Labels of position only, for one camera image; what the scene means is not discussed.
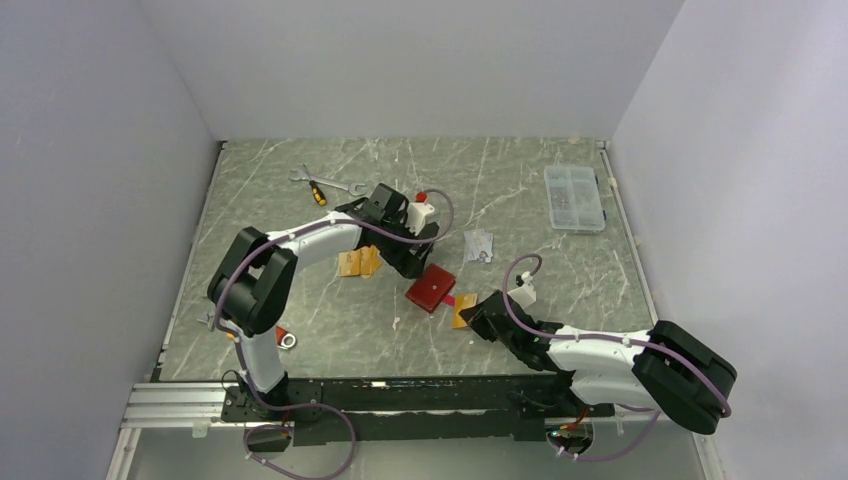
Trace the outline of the gold VIP card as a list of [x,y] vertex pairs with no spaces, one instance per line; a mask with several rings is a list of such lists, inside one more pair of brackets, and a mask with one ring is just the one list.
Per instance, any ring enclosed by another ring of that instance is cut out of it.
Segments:
[[463,293],[454,297],[452,328],[462,329],[467,328],[468,324],[462,317],[461,312],[474,307],[477,304],[478,295],[476,293]]

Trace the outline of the red leather card holder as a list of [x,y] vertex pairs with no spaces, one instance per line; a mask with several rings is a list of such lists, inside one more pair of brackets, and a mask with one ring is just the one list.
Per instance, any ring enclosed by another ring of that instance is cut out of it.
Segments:
[[455,305],[451,290],[456,284],[456,276],[444,268],[430,264],[406,291],[406,298],[427,313],[433,313],[440,305]]

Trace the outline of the stack of silver cards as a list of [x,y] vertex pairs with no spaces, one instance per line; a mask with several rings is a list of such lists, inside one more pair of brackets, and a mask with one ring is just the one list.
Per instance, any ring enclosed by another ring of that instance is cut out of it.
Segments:
[[464,232],[465,253],[464,261],[491,263],[493,254],[493,234],[484,229],[474,229]]

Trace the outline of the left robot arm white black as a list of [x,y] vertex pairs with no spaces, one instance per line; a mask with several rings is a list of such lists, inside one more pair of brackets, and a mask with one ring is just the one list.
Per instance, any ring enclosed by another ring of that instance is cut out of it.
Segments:
[[211,326],[233,337],[237,375],[248,407],[264,420],[287,406],[288,373],[277,352],[274,329],[282,318],[295,276],[340,253],[375,247],[382,259],[406,279],[418,279],[445,225],[425,200],[411,201],[380,183],[368,197],[342,204],[324,217],[276,233],[254,227],[240,230],[207,287],[214,304]]

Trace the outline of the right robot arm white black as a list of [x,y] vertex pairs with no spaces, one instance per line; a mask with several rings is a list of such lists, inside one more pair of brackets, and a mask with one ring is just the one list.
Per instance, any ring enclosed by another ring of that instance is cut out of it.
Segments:
[[659,409],[702,435],[713,434],[729,415],[736,369],[674,322],[625,333],[581,330],[536,321],[501,291],[459,315],[530,369],[564,376],[550,391],[564,415],[600,404]]

